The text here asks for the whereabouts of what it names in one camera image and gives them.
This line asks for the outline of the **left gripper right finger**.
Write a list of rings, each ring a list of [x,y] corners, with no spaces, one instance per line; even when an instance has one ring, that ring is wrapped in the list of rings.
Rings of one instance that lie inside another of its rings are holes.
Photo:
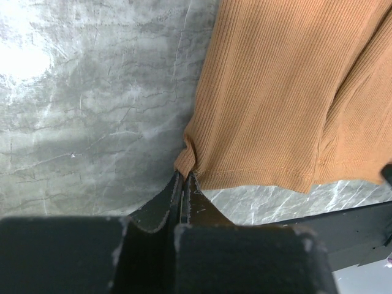
[[[336,293],[326,248],[298,225],[240,226],[184,184],[174,232],[175,293]]]

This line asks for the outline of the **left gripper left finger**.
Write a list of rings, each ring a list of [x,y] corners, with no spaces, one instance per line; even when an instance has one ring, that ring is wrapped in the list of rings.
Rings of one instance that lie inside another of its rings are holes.
[[[169,292],[182,182],[128,216],[1,219],[1,292]]]

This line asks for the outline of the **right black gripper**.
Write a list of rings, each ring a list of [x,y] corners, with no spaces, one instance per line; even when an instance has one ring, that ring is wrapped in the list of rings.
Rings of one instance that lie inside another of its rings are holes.
[[[386,164],[380,172],[382,178],[392,186],[392,163]]]

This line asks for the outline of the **tan ribbed tank top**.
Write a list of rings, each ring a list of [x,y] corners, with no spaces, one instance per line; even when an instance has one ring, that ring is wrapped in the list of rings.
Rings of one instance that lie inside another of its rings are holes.
[[[390,1],[222,1],[175,161],[204,189],[381,183]]]

